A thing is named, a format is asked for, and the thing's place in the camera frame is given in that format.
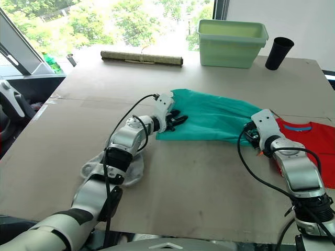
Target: black cup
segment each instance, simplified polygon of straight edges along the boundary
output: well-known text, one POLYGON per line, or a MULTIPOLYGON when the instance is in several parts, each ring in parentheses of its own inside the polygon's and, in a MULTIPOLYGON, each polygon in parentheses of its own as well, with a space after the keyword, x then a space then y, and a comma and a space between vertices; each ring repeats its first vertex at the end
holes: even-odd
POLYGON ((291 39, 282 37, 275 38, 265 67, 273 71, 278 69, 285 56, 293 46, 294 42, 291 39))

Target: white cloth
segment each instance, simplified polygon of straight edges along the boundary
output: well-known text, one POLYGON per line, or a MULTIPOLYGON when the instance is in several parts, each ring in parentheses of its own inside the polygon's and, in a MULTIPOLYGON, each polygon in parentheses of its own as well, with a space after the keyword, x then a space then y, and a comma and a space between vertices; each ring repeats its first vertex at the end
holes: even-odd
MULTIPOLYGON (((86 178, 92 172, 99 173, 104 175, 104 168, 101 164, 101 160, 104 156, 104 152, 102 151, 97 156, 89 160, 85 165, 82 166, 80 170, 80 175, 83 178, 86 178)), ((130 163, 126 175, 125 181, 123 182, 123 186, 131 186, 137 183, 143 176, 144 162, 142 153, 138 153, 130 163)))

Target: teal cloth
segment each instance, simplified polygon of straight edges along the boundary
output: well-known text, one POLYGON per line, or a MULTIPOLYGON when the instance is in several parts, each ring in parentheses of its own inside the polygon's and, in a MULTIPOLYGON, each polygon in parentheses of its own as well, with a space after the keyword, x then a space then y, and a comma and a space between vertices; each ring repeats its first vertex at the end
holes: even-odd
MULTIPOLYGON (((221 140, 236 143, 251 116, 261 109, 242 100, 219 97, 189 89, 173 90, 173 109, 188 119, 175 131, 157 133, 158 140, 221 140)), ((249 145, 242 138, 242 145, 249 145)))

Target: white wall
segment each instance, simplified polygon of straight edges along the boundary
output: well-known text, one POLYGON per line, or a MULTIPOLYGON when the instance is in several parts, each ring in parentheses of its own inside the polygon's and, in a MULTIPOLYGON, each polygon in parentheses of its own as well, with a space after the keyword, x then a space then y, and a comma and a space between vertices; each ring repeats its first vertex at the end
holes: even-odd
POLYGON ((274 38, 287 37, 295 44, 288 57, 335 71, 335 0, 230 0, 227 20, 265 25, 269 40, 260 55, 269 54, 274 38))

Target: green bottle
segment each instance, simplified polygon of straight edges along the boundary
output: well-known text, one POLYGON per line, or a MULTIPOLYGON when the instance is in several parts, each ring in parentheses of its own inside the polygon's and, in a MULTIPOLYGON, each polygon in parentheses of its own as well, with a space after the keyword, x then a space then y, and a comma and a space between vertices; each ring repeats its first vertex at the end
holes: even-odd
POLYGON ((50 56, 46 52, 42 52, 42 54, 43 54, 44 60, 50 65, 50 67, 54 70, 55 73, 57 73, 57 74, 63 73, 62 68, 56 62, 54 57, 50 56))

